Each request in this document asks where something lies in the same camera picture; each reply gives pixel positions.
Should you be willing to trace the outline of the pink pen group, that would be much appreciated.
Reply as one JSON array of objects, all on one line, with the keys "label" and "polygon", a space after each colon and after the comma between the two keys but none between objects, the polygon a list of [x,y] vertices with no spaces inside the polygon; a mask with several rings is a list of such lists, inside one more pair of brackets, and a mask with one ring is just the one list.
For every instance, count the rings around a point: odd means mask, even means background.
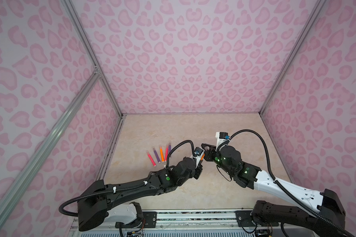
[{"label": "pink pen group", "polygon": [[166,148],[165,148],[165,162],[167,161],[167,156],[168,156],[168,153],[169,153],[169,144],[166,145]]},{"label": "pink pen group", "polygon": [[147,156],[148,156],[149,160],[151,161],[152,165],[154,167],[156,167],[156,163],[155,163],[154,159],[152,158],[151,154],[148,151],[147,151]]}]

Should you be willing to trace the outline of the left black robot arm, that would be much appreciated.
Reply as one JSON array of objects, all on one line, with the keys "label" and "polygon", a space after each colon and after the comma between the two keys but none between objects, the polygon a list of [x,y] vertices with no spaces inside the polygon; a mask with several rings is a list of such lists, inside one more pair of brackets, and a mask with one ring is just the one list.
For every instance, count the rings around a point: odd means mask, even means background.
[{"label": "left black robot arm", "polygon": [[202,160],[184,158],[176,166],[152,171],[146,178],[123,183],[105,184],[98,180],[91,184],[77,201],[79,231],[89,231],[101,225],[109,210],[142,197],[158,196],[176,190],[191,178],[202,173]]}]

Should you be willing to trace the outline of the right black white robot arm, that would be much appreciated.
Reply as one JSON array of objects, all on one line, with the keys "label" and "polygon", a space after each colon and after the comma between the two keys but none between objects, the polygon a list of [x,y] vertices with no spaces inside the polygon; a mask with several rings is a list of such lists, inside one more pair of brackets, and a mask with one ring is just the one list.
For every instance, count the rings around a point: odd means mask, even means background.
[{"label": "right black white robot arm", "polygon": [[251,212],[257,224],[279,222],[304,227],[319,237],[345,237],[345,209],[336,192],[330,189],[307,189],[279,178],[246,163],[232,146],[218,149],[202,144],[204,160],[214,162],[230,179],[242,188],[268,193],[290,205],[276,205],[258,200]]}]

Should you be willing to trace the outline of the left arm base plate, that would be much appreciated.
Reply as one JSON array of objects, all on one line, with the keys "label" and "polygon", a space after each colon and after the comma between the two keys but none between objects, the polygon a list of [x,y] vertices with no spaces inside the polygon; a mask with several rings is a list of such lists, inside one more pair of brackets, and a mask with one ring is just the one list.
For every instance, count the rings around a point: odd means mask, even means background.
[{"label": "left arm base plate", "polygon": [[136,219],[129,224],[117,222],[116,228],[155,228],[157,221],[157,212],[155,211],[143,211],[142,214],[136,214]]}]

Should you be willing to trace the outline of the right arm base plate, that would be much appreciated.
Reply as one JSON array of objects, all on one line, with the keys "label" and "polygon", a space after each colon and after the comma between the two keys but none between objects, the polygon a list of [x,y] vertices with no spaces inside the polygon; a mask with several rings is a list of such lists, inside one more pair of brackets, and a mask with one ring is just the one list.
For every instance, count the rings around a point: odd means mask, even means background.
[{"label": "right arm base plate", "polygon": [[236,217],[238,227],[244,227],[244,228],[256,227],[255,223],[253,222],[251,212],[252,212],[251,210],[235,211],[235,217]]}]

